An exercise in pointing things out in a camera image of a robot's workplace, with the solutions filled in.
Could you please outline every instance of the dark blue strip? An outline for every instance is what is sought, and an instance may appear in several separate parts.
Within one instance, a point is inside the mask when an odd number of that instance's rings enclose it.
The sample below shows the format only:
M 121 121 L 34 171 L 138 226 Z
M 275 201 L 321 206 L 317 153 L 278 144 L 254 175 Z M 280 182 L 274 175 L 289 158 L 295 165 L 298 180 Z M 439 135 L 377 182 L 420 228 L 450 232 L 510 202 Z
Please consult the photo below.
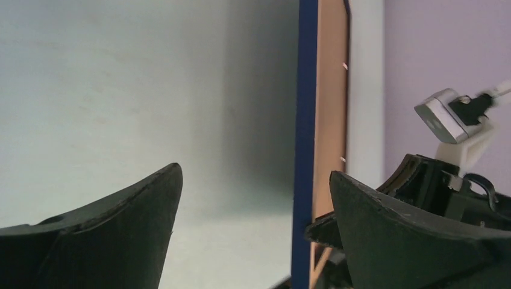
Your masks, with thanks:
M 316 55 L 318 45 L 318 0 L 300 0 L 298 76 L 296 96 L 295 194 L 291 286 L 308 289 L 310 243 L 305 228 L 312 221 L 314 136 L 316 125 Z

